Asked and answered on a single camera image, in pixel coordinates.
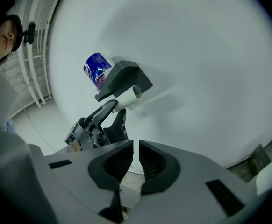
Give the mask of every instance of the can label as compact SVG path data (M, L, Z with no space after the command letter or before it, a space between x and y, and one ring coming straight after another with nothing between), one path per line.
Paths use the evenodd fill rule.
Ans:
M105 71L109 68L111 65L105 58L100 53L94 53L86 61L83 70L100 91L105 81Z

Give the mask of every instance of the white cable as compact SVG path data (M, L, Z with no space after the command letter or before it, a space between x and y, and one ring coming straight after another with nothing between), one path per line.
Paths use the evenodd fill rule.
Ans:
M18 99L18 102L19 102L21 108L22 108L22 109L25 111L25 113L27 114L28 119L31 121L31 123L32 123L33 127L35 128L36 132L37 132L37 133L39 134L39 136L43 139L43 141L45 141L45 143L46 143L46 144L47 144L54 152L56 152L56 151L51 147L51 145L48 144L48 142L43 138L43 136L39 133L38 129L36 128L36 126L35 126L34 123L32 122L32 119L30 118L29 114L27 113L27 111L25 110L25 108L24 108L24 107L22 106L22 104L20 103L19 98L17 98L17 99Z

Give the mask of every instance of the white backdrop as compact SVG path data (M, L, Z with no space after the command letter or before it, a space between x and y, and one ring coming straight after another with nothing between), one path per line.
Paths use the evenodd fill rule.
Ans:
M153 83L127 110L136 143L228 166L272 139L272 21L256 0L62 0L51 28L52 93L71 125L105 102L83 72L102 52Z

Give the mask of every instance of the cap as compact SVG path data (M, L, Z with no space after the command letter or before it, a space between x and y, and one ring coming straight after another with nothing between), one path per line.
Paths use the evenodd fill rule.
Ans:
M6 20L12 20L16 29L18 30L18 37L17 37L16 43L12 49L12 51L16 51L19 48L19 46L22 42L22 39L23 39L23 26L22 26L19 16L17 16L17 15L5 16L5 21Z

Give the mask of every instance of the person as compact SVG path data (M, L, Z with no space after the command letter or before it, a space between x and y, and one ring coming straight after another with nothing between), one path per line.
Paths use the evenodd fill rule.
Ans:
M0 21L0 66L7 61L12 52L16 51L22 42L23 26L19 16L5 15ZM15 126L10 117L1 130L15 133Z

